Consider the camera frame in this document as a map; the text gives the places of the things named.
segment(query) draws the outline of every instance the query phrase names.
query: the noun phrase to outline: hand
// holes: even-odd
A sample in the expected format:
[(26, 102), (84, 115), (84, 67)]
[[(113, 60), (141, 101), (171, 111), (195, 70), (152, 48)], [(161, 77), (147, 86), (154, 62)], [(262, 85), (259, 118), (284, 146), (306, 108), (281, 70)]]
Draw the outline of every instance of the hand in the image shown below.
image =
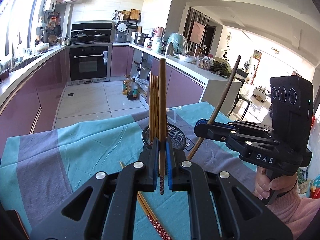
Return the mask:
[(296, 185), (297, 177), (297, 173), (293, 176), (283, 175), (270, 182), (270, 179), (266, 176), (266, 169), (257, 167), (253, 194), (262, 200), (269, 197), (270, 189), (279, 190), (279, 193), (290, 191)]

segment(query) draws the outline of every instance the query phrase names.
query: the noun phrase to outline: chair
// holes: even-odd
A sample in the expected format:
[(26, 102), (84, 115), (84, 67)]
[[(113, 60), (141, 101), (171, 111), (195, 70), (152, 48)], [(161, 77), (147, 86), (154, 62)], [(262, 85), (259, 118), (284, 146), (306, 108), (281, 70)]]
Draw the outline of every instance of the chair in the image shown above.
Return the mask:
[(243, 100), (243, 101), (246, 101), (248, 103), (247, 108), (245, 109), (245, 111), (244, 111), (244, 113), (243, 113), (243, 115), (242, 115), (242, 117), (240, 119), (242, 121), (244, 116), (245, 116), (245, 114), (247, 113), (247, 111), (249, 109), (250, 104), (252, 103), (251, 99), (248, 98), (247, 96), (245, 96), (244, 94), (239, 94), (239, 96), (237, 97), (237, 99), (235, 101), (235, 104), (233, 105), (233, 108), (231, 109), (231, 111), (228, 114), (228, 117), (231, 115), (232, 111), (236, 108), (236, 105), (237, 105), (237, 103), (238, 103), (238, 101), (240, 99)]

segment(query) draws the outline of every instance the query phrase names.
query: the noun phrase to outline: mesh basket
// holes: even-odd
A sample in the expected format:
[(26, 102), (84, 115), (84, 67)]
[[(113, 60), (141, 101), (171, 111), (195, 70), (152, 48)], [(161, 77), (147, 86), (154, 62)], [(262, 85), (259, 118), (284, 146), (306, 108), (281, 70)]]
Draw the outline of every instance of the mesh basket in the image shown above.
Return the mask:
[[(169, 124), (167, 125), (168, 136), (171, 138), (172, 147), (174, 149), (183, 150), (186, 147), (186, 137), (183, 132), (176, 126)], [(150, 129), (147, 126), (142, 131), (142, 141), (149, 149), (152, 148), (152, 142), (150, 140)]]

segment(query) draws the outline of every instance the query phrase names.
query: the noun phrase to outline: white countertop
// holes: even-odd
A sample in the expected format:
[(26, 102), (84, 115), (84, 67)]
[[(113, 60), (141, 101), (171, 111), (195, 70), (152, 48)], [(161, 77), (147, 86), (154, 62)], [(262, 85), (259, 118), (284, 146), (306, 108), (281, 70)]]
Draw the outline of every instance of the white countertop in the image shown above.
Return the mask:
[(15, 88), (34, 70), (36, 70), (41, 64), (47, 61), (52, 56), (63, 50), (66, 46), (54, 46), (49, 48), (49, 51), (41, 54), (41, 56), (35, 59), (24, 68), (20, 68), (9, 73), (9, 77), (3, 82), (0, 82), (0, 106), (4, 103), (7, 97), (15, 90)]
[(225, 82), (228, 81), (228, 79), (226, 79), (224, 77), (213, 74), (210, 71), (198, 68), (195, 64), (181, 61), (180, 59), (172, 57), (172, 56), (165, 57), (161, 53), (154, 52), (151, 49), (143, 48), (142, 45), (139, 46), (137, 44), (129, 43), (129, 42), (113, 42), (112, 44), (113, 45), (130, 46), (135, 49), (139, 49), (143, 52), (146, 52), (156, 58), (165, 58), (168, 64), (170, 64), (170, 65), (174, 66), (175, 68), (180, 69), (181, 71), (189, 74), (190, 76), (194, 77), (195, 79), (201, 81), (203, 84), (207, 84), (209, 80), (219, 80), (219, 81), (225, 81)]

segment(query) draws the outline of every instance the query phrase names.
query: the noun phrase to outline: camera lens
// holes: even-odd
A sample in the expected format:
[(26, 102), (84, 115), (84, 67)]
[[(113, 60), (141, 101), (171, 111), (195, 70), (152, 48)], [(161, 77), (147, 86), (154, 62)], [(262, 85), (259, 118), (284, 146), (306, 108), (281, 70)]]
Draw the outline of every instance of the camera lens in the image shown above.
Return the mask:
[(272, 88), (271, 90), (272, 98), (275, 99), (277, 97), (277, 90), (275, 87)]
[(279, 94), (280, 102), (284, 103), (286, 101), (286, 99), (287, 99), (287, 92), (285, 91), (285, 88), (284, 87), (279, 87), (278, 94)]
[(291, 88), (289, 91), (289, 101), (292, 105), (297, 102), (297, 93), (293, 88)]

